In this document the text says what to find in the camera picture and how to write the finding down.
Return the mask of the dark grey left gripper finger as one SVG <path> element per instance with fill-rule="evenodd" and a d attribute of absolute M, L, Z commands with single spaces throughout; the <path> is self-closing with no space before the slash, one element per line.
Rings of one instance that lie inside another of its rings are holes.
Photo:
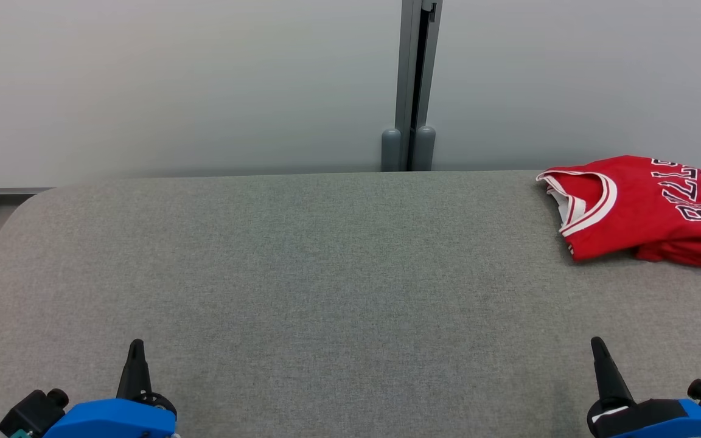
<path fill-rule="evenodd" d="M 152 398 L 152 393 L 144 341 L 134 339 L 129 344 L 116 397 L 134 402 L 149 402 Z"/>

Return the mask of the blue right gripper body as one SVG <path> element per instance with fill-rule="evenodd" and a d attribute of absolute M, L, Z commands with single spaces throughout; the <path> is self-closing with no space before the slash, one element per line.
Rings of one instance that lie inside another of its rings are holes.
<path fill-rule="evenodd" d="M 594 437 L 701 437 L 701 406 L 687 399 L 650 399 L 633 406 L 588 411 Z"/>

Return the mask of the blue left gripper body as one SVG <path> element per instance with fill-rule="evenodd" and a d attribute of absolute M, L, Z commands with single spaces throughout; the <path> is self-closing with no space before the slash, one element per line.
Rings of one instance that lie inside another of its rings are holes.
<path fill-rule="evenodd" d="M 177 409 L 156 392 L 72 406 L 44 437 L 174 437 Z"/>

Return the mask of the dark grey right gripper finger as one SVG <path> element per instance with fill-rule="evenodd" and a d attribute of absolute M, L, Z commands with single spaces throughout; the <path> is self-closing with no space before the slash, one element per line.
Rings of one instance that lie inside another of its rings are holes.
<path fill-rule="evenodd" d="M 635 406 L 636 402 L 604 340 L 600 336 L 593 336 L 590 344 L 593 353 L 596 390 L 598 390 L 598 400 L 591 406 L 590 410 L 613 410 Z"/>

